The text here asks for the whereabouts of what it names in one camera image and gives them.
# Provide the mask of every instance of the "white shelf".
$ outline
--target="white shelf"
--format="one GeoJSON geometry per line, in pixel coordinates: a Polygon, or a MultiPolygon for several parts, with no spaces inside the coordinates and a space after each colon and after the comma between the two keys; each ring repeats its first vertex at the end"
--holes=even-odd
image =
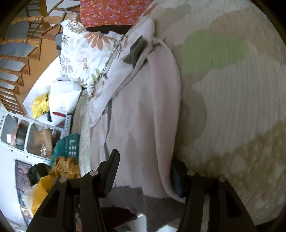
{"type": "Polygon", "coordinates": [[[46,164],[50,164],[50,159],[47,159],[47,158],[44,158],[44,157],[40,157],[38,155],[35,155],[33,153],[29,153],[27,151],[27,146],[31,143],[34,142],[34,137],[33,137],[33,133],[32,133],[32,136],[30,136],[30,132],[32,130],[35,130],[35,128],[37,127],[41,127],[43,129],[52,129],[53,131],[54,130],[57,130],[57,131],[60,131],[61,132],[61,136],[60,138],[62,139],[63,138],[63,134],[64,134],[64,129],[63,128],[60,128],[60,127],[55,127],[55,126],[51,126],[51,125],[48,125],[48,124],[44,124],[44,123],[41,123],[37,120],[34,120],[34,119],[29,119],[29,118],[25,118],[19,114],[14,114],[14,113],[11,113],[11,112],[4,112],[4,111],[0,111],[0,143],[6,147],[8,147],[9,149],[13,150],[13,151],[16,151],[26,157],[33,157],[33,158],[36,158],[39,160],[39,163],[46,163],[46,164]],[[15,125],[18,125],[18,122],[16,122],[16,124],[13,124],[11,125],[10,128],[8,129],[5,129],[5,131],[3,131],[3,127],[4,127],[4,123],[5,123],[5,120],[6,120],[6,117],[7,116],[11,116],[11,117],[16,117],[18,118],[18,122],[24,120],[28,123],[28,130],[27,130],[27,133],[26,133],[26,138],[25,138],[25,144],[24,144],[24,150],[20,150],[20,149],[17,149],[16,147],[13,147],[11,145],[9,145],[8,143],[6,143],[6,140],[3,141],[3,137],[2,135],[4,135],[4,138],[6,138],[6,134],[8,133],[11,133],[12,129],[15,127],[15,125]]]}

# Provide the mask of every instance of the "clamp jaw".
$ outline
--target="clamp jaw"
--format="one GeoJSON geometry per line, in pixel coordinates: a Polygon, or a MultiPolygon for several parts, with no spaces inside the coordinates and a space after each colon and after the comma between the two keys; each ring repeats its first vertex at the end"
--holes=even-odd
{"type": "Polygon", "coordinates": [[[185,211],[177,232],[200,232],[204,195],[210,195],[208,232],[256,232],[256,227],[239,196],[224,176],[202,177],[182,161],[171,164],[172,186],[186,197],[185,211]]]}

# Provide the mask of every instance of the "pillowcase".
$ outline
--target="pillowcase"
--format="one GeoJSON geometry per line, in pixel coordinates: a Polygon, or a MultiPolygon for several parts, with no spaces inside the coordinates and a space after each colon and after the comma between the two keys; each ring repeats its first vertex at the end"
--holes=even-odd
{"type": "Polygon", "coordinates": [[[61,75],[78,81],[91,95],[93,86],[111,55],[113,44],[120,40],[121,35],[112,31],[107,35],[88,32],[80,22],[69,19],[61,25],[61,75]]]}

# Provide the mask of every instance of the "box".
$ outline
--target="box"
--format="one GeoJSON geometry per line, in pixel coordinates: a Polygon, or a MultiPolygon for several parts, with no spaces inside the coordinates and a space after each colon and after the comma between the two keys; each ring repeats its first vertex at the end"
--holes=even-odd
{"type": "Polygon", "coordinates": [[[78,164],[80,136],[78,134],[71,134],[66,137],[65,141],[65,157],[75,158],[75,164],[78,164]]]}
{"type": "Polygon", "coordinates": [[[34,143],[35,143],[35,154],[41,156],[41,146],[42,144],[46,147],[45,158],[51,158],[53,153],[52,145],[52,130],[43,129],[41,131],[34,132],[34,143]]]}

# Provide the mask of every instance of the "metal shelving unit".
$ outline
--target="metal shelving unit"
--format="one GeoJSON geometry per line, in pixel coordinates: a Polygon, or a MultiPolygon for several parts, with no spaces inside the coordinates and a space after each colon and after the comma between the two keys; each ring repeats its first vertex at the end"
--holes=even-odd
{"type": "Polygon", "coordinates": [[[38,159],[39,163],[46,163],[49,165],[50,159],[40,157],[36,154],[31,153],[28,147],[29,144],[34,142],[33,130],[41,130],[41,129],[52,129],[53,133],[55,130],[60,131],[61,132],[60,138],[61,139],[63,138],[63,134],[64,134],[63,128],[44,124],[34,119],[25,118],[19,114],[0,111],[0,143],[8,147],[9,149],[26,156],[27,158],[33,157],[33,158],[38,159]],[[19,122],[24,123],[28,126],[28,130],[27,130],[26,138],[25,138],[24,150],[20,150],[16,147],[13,147],[6,141],[7,134],[11,133],[12,129],[15,128],[15,126],[18,126],[19,122]]]}

